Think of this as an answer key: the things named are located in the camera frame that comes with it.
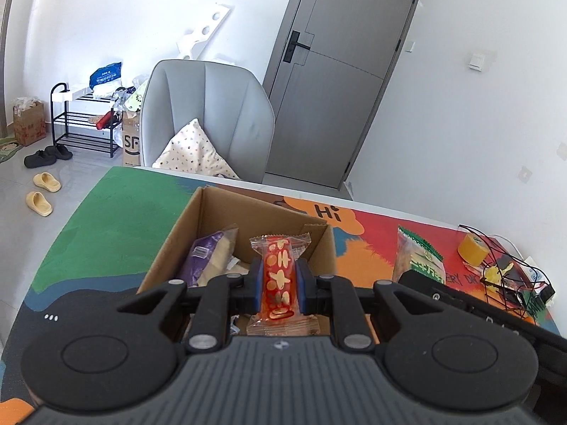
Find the snack package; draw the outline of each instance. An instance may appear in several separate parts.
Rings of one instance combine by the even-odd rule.
[[[223,275],[234,251],[238,227],[230,226],[196,239],[175,278],[187,287],[206,286],[211,278]]]
[[[253,250],[262,255],[264,289],[260,312],[251,317],[248,335],[311,335],[319,333],[314,315],[299,312],[296,293],[296,259],[311,237],[269,235],[250,239]]]
[[[392,281],[398,282],[408,270],[416,270],[429,278],[445,284],[443,256],[421,236],[398,227],[398,253],[393,266]]]

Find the door frame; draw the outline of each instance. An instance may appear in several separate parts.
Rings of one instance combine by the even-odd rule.
[[[0,138],[7,137],[9,127],[6,117],[5,98],[5,64],[6,64],[6,38],[8,34],[8,19],[12,8],[12,0],[0,0]]]
[[[378,95],[376,96],[376,101],[374,102],[368,120],[364,128],[362,129],[361,136],[358,139],[358,143],[354,148],[354,152],[352,156],[350,157],[348,166],[345,169],[345,173],[343,174],[341,181],[339,182],[338,188],[341,187],[343,182],[347,179],[348,175],[350,174],[350,171],[352,170],[353,167],[353,162],[356,160],[356,157],[358,156],[360,149],[362,148],[362,144],[366,139],[370,126],[372,125],[372,122],[376,117],[376,113],[378,112],[378,107],[380,106],[382,98],[384,97],[384,93],[386,92],[386,87],[388,86],[389,80],[392,77],[393,70],[396,67],[396,63],[398,62],[400,54],[402,53],[405,44],[405,39],[408,36],[409,26],[412,22],[413,15],[415,14],[419,1],[420,0],[413,0],[413,3],[409,8],[409,14],[405,21],[404,28],[402,30],[402,35],[400,36],[400,44],[398,50],[394,53],[392,61],[390,62],[390,65],[386,72],[386,77],[384,78],[384,82],[382,83]],[[280,67],[280,62],[283,57],[285,47],[287,46],[287,39],[289,37],[289,34],[291,33],[291,27],[293,25],[294,19],[296,18],[296,14],[299,9],[300,2],[301,0],[289,0],[285,13],[283,14],[280,30],[278,32],[278,35],[276,36],[276,42],[274,43],[274,48],[271,51],[270,61],[268,63],[268,68],[264,76],[264,81],[262,83],[262,86],[264,87],[264,90],[266,91],[268,97],[270,97],[271,90],[276,81],[276,75]]]

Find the red candy wrapper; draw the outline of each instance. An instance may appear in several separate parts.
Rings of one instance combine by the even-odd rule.
[[[262,255],[264,289],[260,312],[251,317],[247,333],[276,336],[318,334],[317,318],[299,312],[296,294],[296,259],[310,245],[310,235],[261,236],[250,239],[250,243]]]

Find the green snack bag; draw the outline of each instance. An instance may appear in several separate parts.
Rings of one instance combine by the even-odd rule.
[[[443,257],[421,236],[398,227],[398,253],[393,266],[392,281],[397,282],[408,270],[419,273],[445,284]]]

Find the plastic bag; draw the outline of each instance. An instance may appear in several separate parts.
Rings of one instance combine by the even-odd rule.
[[[114,132],[112,133],[112,140],[114,140],[117,146],[124,148],[124,142],[122,140],[122,123],[114,128]]]
[[[130,87],[119,87],[112,93],[112,108],[115,112],[124,112],[126,107],[124,103],[128,100],[128,98],[134,93],[135,88],[134,86]]]
[[[115,62],[97,69],[89,78],[89,87],[95,98],[109,97],[122,86],[122,63]]]
[[[443,256],[421,236],[398,227],[398,253],[393,266],[392,281],[397,282],[408,270],[416,270],[440,283],[445,283]]]
[[[206,286],[211,278],[224,274],[234,251],[237,234],[238,227],[231,225],[196,239],[176,278],[185,281],[188,287],[194,287]]]
[[[146,81],[150,79],[150,75],[144,73],[143,75],[135,76],[132,79],[132,84],[134,85],[134,90],[138,89],[141,85],[143,85]]]
[[[36,102],[40,100],[37,97],[18,97],[13,102],[13,108],[18,110],[20,113],[24,110],[30,109],[35,106]]]
[[[310,245],[310,235],[261,236],[250,239],[250,243],[262,255],[264,289],[260,312],[251,317],[247,333],[275,336],[318,334],[317,317],[299,312],[296,294],[296,259]]]

